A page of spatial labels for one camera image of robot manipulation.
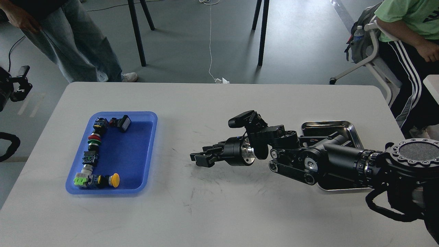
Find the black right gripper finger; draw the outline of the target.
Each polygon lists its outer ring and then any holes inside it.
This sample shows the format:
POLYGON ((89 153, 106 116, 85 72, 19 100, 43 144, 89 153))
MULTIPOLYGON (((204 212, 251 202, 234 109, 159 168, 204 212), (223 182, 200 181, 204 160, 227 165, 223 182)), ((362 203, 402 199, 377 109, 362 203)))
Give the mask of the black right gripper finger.
POLYGON ((222 161, 221 158, 222 152, 215 152, 215 153, 207 153, 207 152, 201 152, 201 153, 191 153, 190 158, 192 161, 195 162, 195 164, 198 167, 212 167, 215 162, 222 161))
POLYGON ((217 144, 213 144, 212 146, 204 146, 202 147, 203 155, 221 155, 224 152, 225 142, 218 142, 217 144))

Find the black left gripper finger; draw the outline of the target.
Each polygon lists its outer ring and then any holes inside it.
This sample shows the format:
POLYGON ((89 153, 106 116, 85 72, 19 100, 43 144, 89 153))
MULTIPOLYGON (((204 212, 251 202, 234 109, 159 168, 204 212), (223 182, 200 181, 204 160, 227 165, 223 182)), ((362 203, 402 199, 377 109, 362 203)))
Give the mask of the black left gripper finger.
POLYGON ((18 83, 19 87, 16 91, 13 91, 10 95, 10 100, 12 102, 20 102, 26 99, 29 92, 33 88, 33 85, 28 82, 27 73, 30 70, 30 66, 22 66, 19 69, 18 75, 15 77, 10 77, 11 83, 18 83))

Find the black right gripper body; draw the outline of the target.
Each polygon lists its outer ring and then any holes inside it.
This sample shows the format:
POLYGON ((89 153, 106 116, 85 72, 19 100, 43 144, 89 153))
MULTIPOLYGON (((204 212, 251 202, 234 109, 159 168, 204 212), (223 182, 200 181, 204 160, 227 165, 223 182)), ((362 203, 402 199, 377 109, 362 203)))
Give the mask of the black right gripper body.
POLYGON ((231 137, 224 142, 221 160, 231 166, 250 166, 254 163, 256 156, 250 146, 248 137, 231 137))

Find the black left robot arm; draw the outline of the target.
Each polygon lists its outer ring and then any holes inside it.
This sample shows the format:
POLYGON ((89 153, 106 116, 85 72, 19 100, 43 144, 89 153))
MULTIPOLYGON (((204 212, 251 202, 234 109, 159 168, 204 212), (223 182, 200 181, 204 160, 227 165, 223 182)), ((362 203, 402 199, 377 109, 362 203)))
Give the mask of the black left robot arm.
MULTIPOLYGON (((1 67, 1 78, 0 78, 0 97, 1 97, 1 118, 5 117, 3 113, 8 110, 8 106, 11 102, 17 103, 25 100, 28 97, 33 85, 28 81, 28 72, 30 70, 29 65, 22 66, 17 75, 12 76, 7 70, 1 67)), ((9 147, 6 148, 5 152, 1 154, 0 161, 4 162, 11 158, 20 147, 21 140, 18 136, 12 133, 6 133, 1 131, 1 140, 8 141, 9 147)))

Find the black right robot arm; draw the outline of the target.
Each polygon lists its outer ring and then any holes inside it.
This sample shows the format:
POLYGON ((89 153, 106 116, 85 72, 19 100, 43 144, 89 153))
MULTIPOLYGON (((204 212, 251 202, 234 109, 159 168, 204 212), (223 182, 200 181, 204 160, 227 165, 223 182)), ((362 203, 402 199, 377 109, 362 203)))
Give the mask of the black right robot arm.
POLYGON ((367 206, 400 222, 423 220, 438 241, 438 142, 406 139, 387 143, 385 151, 362 150, 334 132, 326 137, 299 137, 283 125, 246 126, 244 136, 205 146, 191 153, 199 167, 226 161, 231 166, 249 166, 257 158, 271 156, 271 171, 314 185, 334 175, 359 186, 372 188, 367 206))

